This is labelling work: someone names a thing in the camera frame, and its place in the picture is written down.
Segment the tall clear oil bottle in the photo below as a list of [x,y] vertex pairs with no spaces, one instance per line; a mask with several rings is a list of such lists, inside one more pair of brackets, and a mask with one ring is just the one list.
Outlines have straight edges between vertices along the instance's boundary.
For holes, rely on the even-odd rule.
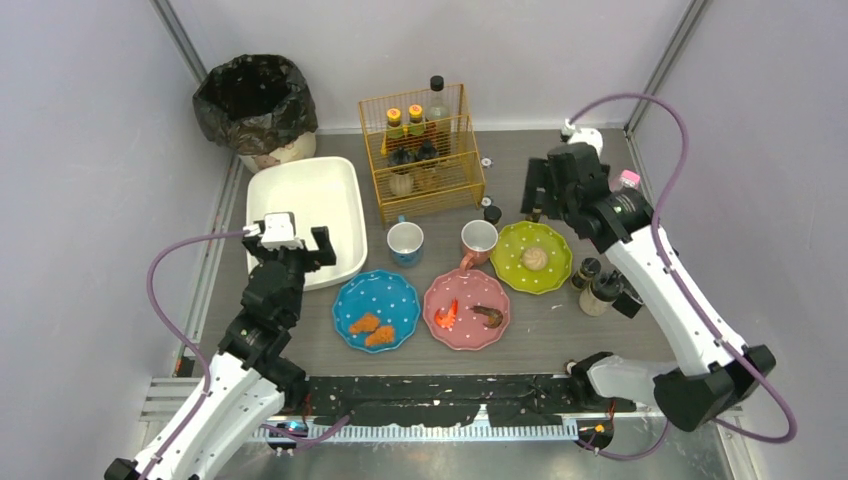
[[430,78],[430,96],[426,106],[425,119],[431,130],[431,138],[440,156],[451,154],[452,113],[444,98],[444,78],[434,75]]

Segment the white shaker bottle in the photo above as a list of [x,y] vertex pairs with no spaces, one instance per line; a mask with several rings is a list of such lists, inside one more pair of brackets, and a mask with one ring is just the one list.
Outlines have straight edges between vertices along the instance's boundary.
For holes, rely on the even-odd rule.
[[621,274],[617,270],[596,275],[581,292],[578,305],[590,317],[604,314],[623,291]]

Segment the blue polka dot plate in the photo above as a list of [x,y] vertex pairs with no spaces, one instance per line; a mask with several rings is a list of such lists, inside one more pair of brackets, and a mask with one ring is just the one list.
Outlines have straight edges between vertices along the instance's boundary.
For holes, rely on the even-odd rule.
[[[368,349],[368,334],[352,335],[348,327],[365,313],[381,320],[380,326],[395,329],[395,342],[382,348]],[[332,304],[334,328],[345,343],[356,350],[381,353],[400,347],[416,331],[422,313],[416,289],[399,273],[373,270],[360,273],[343,285]]]

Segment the sauce bottle yellow cap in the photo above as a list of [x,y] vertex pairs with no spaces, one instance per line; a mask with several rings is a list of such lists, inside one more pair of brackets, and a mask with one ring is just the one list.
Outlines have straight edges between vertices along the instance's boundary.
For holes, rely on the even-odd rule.
[[408,107],[407,145],[410,150],[418,150],[426,139],[427,126],[423,108],[420,104],[412,104]]
[[383,138],[382,153],[389,156],[393,151],[404,146],[406,131],[403,126],[402,111],[389,108],[386,111],[386,128]]

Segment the small black cap jar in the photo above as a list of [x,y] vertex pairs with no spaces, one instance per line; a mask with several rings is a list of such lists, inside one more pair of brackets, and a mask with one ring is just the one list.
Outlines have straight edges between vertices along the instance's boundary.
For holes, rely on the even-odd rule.
[[502,210],[496,205],[486,206],[483,210],[483,219],[493,226],[497,226],[502,218]]

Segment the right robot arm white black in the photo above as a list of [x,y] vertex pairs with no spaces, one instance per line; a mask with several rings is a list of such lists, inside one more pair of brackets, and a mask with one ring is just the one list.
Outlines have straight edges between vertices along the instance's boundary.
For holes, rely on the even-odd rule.
[[573,363],[585,403],[621,398],[658,408],[692,432],[747,399],[775,368],[765,345],[750,345],[710,305],[680,262],[654,210],[633,188],[613,191],[594,146],[578,142],[528,161],[521,210],[540,208],[588,239],[635,288],[666,337],[674,363],[599,352]]

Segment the pink polka dot plate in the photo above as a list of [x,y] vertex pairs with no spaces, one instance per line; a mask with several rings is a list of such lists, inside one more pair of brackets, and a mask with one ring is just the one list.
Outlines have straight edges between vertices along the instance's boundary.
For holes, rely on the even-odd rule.
[[[458,300],[456,323],[451,330],[438,327],[434,321],[437,309],[447,308]],[[499,328],[484,326],[486,318],[471,307],[494,307],[504,313]],[[498,342],[511,321],[510,298],[499,281],[479,270],[453,269],[432,282],[423,296],[423,320],[433,337],[456,351],[478,351]]]

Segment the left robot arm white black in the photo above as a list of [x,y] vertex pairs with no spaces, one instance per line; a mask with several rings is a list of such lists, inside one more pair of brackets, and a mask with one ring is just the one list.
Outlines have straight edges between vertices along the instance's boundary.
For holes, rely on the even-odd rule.
[[266,420],[305,400],[306,374],[281,352],[300,318],[306,274],[337,260],[327,227],[311,235],[314,250],[270,218],[238,232],[258,261],[239,313],[169,423],[134,458],[113,460],[105,478],[212,479]]

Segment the dark spice bottle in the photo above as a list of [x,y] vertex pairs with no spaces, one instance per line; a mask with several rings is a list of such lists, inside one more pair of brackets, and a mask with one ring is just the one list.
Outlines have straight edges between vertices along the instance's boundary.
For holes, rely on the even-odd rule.
[[571,285],[577,290],[583,290],[601,271],[602,263],[598,258],[584,258],[571,277]]

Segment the brown spice jar black cap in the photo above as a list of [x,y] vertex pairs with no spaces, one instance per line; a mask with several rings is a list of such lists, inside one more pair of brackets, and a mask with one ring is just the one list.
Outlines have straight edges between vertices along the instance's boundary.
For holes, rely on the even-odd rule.
[[438,187],[439,173],[437,171],[438,150],[431,140],[425,140],[417,150],[415,160],[417,168],[414,171],[417,187],[422,191],[434,190]]

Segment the small dark pepper bottle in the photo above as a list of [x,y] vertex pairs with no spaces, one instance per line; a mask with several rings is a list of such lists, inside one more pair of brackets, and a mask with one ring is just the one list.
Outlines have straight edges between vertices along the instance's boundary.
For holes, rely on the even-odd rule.
[[539,223],[540,222],[541,217],[544,214],[544,201],[545,201],[545,191],[537,189],[535,194],[534,194],[531,210],[525,217],[525,219],[527,221],[533,222],[533,223]]

